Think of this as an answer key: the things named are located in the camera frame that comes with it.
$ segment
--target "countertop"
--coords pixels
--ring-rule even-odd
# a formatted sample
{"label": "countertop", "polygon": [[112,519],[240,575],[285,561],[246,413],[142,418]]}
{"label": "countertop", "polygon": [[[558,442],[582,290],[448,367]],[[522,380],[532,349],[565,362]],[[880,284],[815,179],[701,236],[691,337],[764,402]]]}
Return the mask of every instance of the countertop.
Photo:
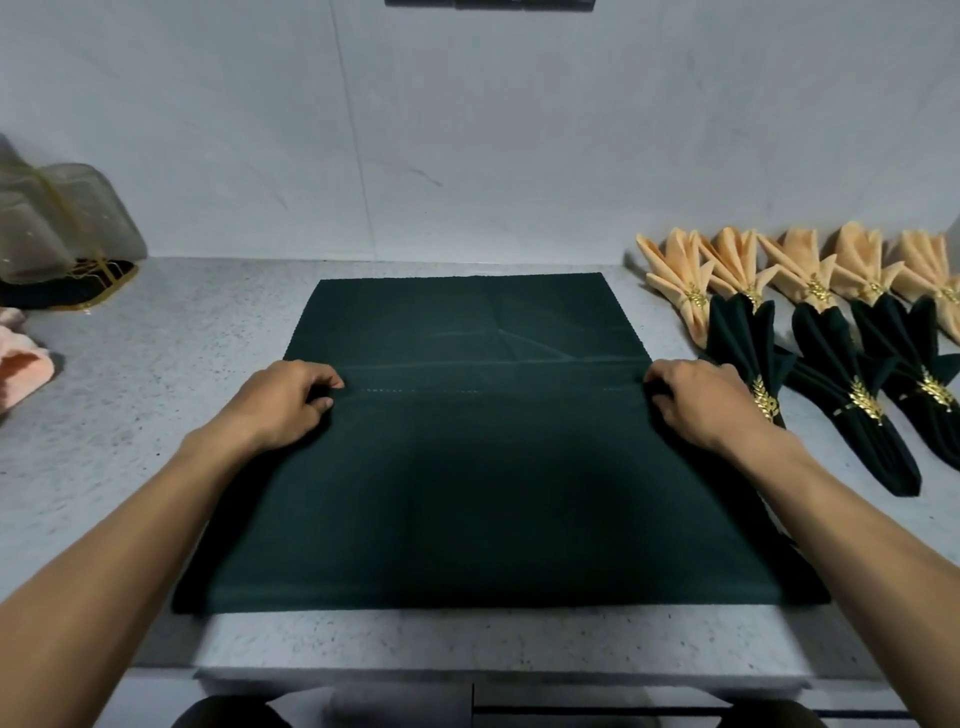
{"label": "countertop", "polygon": [[[87,313],[34,313],[27,332],[57,377],[0,423],[0,597],[80,537],[280,358],[320,279],[601,271],[654,357],[690,357],[680,318],[626,267],[492,266],[156,258]],[[777,328],[792,306],[779,294]],[[942,352],[960,351],[941,337]],[[960,475],[899,410],[888,412],[924,476],[890,495],[809,401],[780,398],[791,430],[835,475],[960,564]],[[832,606],[640,606],[352,611],[158,618],[141,666],[213,677],[321,675],[703,687],[875,681],[876,665]]]}

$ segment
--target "white wall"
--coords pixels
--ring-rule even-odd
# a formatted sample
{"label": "white wall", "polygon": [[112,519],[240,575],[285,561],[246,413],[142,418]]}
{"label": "white wall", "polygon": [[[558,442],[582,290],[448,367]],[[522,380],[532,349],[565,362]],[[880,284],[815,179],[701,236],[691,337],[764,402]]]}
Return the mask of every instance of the white wall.
{"label": "white wall", "polygon": [[0,0],[0,129],[103,169],[153,255],[616,262],[673,225],[943,229],[958,114],[955,0]]}

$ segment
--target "pink towel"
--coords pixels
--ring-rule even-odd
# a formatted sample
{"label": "pink towel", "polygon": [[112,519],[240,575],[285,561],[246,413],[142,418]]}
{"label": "pink towel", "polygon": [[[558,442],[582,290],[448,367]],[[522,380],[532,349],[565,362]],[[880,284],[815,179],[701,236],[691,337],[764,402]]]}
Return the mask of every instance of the pink towel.
{"label": "pink towel", "polygon": [[29,336],[14,331],[24,316],[16,308],[0,308],[0,413],[50,381],[50,354]]}

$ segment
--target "forearm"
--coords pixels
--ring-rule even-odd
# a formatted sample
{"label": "forearm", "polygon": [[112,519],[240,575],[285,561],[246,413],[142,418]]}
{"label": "forearm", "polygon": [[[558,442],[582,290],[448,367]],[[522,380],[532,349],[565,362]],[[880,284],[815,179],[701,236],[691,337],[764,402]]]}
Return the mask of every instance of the forearm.
{"label": "forearm", "polygon": [[0,604],[0,716],[90,725],[249,452],[198,430],[174,458]]}
{"label": "forearm", "polygon": [[960,719],[960,569],[770,428],[727,455],[820,573],[923,725]]}

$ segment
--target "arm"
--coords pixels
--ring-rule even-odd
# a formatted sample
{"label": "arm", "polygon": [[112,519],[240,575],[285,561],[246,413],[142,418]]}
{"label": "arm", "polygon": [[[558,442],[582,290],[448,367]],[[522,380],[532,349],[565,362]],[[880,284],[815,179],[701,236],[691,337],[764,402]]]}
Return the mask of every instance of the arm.
{"label": "arm", "polygon": [[229,481],[333,403],[306,402],[316,383],[344,386],[325,364],[254,374],[159,473],[0,604],[0,723],[93,724]]}
{"label": "arm", "polygon": [[960,569],[768,423],[730,365],[657,361],[654,378],[666,422],[753,481],[914,717],[960,724]]}

